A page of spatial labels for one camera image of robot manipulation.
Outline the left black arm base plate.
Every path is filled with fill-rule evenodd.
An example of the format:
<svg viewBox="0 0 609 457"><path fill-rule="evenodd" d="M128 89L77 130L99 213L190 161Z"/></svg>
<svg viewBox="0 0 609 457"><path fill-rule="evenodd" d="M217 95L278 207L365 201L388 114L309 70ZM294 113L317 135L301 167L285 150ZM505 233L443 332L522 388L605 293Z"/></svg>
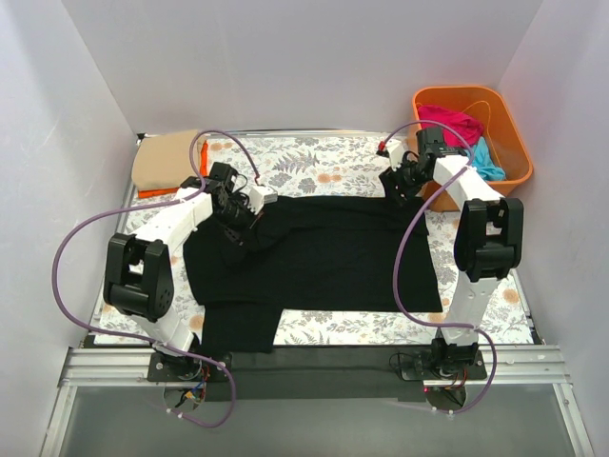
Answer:
<svg viewBox="0 0 609 457"><path fill-rule="evenodd" d="M147 380L156 383L199 382L204 379L224 382L227 380L227 376L222 367L230 368L230 365L230 354L226 354L216 366L191 357L155 351L149 360Z"/></svg>

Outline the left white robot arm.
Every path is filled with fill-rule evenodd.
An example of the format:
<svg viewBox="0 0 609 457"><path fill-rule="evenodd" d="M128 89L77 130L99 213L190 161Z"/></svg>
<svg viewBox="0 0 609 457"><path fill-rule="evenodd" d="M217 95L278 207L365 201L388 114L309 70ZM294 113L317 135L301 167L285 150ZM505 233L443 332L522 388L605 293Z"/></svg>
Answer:
<svg viewBox="0 0 609 457"><path fill-rule="evenodd" d="M249 242L264 206L277 201L276 191L265 186L243 192L237 177L236 169L216 163L208 176L187 178L148 223L108 241L104 301L136 322L156 350L169 354L175 348L169 368L184 381L201 373L203 359L193 351L195 333L173 306L171 255L206 220L218 223L237 245Z"/></svg>

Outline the black t-shirt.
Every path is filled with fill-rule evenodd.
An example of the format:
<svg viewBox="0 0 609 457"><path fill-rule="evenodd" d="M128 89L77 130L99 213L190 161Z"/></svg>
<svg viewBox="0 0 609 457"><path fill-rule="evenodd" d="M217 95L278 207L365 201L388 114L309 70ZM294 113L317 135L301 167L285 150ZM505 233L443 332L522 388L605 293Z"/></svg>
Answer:
<svg viewBox="0 0 609 457"><path fill-rule="evenodd" d="M270 352L286 309L442 309L422 199L282 196L257 224L254 250L211 220L183 246L187 279L205 308L200 351Z"/></svg>

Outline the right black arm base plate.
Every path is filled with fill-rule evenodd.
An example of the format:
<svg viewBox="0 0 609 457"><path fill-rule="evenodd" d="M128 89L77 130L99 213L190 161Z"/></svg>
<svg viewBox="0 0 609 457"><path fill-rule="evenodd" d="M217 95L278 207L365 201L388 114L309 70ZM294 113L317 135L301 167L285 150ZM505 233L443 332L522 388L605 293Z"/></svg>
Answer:
<svg viewBox="0 0 609 457"><path fill-rule="evenodd" d="M389 367L403 380L482 381L487 378L481 352L478 351L474 362L445 362L442 365L432 360L431 351L426 348L412 347L398 350L389 356Z"/></svg>

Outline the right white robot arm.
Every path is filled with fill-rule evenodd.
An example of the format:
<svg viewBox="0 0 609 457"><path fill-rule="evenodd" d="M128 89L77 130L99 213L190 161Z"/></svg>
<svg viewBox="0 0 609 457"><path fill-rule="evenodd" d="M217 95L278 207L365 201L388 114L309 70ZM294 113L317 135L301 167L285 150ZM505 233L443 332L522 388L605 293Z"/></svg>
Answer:
<svg viewBox="0 0 609 457"><path fill-rule="evenodd" d="M482 179L472 165L475 151L463 137L458 146L448 146L443 136L450 130L438 121L428 122L416 133L416 153L407 151L393 134L377 148L378 155L389 161L380 175L387 198L403 204L435 182L460 212L453 249L459 275L450 308L435 326L432 343L419 349L406 367L419 379L425 375L464 378L483 367L482 318L500 282L521 261L521 200L502 196Z"/></svg>

